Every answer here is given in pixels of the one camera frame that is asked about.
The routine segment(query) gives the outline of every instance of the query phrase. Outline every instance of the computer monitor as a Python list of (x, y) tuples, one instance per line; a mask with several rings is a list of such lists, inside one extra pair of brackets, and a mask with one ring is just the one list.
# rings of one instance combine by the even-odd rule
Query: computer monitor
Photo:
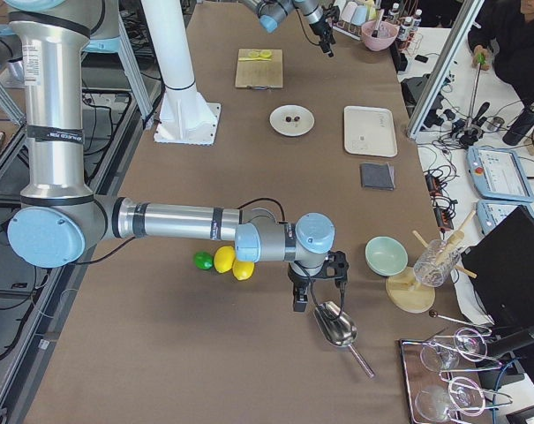
[[(496, 328), (534, 325), (534, 218), (518, 207), (463, 256), (471, 282)], [(534, 383), (534, 345), (515, 352)]]

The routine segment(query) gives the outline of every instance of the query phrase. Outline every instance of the brown table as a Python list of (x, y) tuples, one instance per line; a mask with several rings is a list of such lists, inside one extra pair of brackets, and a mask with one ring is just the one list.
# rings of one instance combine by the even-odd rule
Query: brown table
[[(227, 243), (146, 238), (87, 271), (26, 422), (407, 422), (396, 341), (427, 338), (445, 323), (395, 307), (384, 278), (365, 264), (372, 237), (401, 240), (413, 264), (422, 248), (411, 230), (426, 239), (438, 234), (417, 148), (403, 135), (408, 116), (389, 54), (335, 34), (328, 58), (305, 40), (296, 14), (266, 34), (241, 4), (199, 4), (188, 37), (199, 91), (222, 104), (215, 144), (163, 145), (145, 133), (121, 194), (225, 208), (271, 196), (291, 221), (308, 212), (329, 216), (334, 250), (350, 262), (356, 346), (377, 376), (369, 381), (348, 352), (325, 340), (312, 307), (292, 312), (285, 264), (259, 263), (251, 280), (238, 282), (192, 265), (195, 252)], [(284, 89), (235, 89), (239, 48), (283, 49)], [(316, 124), (287, 138), (268, 117), (293, 103)], [(347, 105), (390, 109), (398, 156), (347, 154)], [(365, 161), (392, 163), (396, 189), (361, 188)], [(100, 244), (95, 256), (115, 245)], [(339, 301), (333, 283), (316, 286), (319, 300)], [(434, 306), (458, 314), (452, 284), (437, 290)]]

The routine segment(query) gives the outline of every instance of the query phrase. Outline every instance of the cutting board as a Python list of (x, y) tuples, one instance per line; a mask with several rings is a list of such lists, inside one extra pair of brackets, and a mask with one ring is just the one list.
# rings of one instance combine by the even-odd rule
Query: cutting board
[(240, 57), (249, 57), (251, 50), (239, 49), (237, 54), (236, 88), (282, 88), (282, 50), (271, 49), (271, 60), (239, 62)]

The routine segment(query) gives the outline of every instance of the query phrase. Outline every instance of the scoop handle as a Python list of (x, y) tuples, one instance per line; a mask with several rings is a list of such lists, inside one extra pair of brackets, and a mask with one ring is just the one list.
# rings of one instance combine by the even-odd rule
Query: scoop handle
[(371, 366), (366, 362), (365, 358), (355, 349), (355, 346), (353, 344), (350, 344), (347, 346), (350, 350), (350, 352), (353, 354), (355, 359), (358, 362), (358, 365), (360, 365), (363, 370), (366, 372), (366, 374), (369, 376), (369, 378), (374, 378), (375, 373), (372, 371)]

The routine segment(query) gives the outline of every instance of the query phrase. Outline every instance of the black bottle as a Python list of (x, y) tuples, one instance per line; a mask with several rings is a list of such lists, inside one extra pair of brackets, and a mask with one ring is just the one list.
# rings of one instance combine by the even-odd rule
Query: black bottle
[(534, 125), (534, 102), (517, 117), (502, 139), (509, 146), (515, 146)]

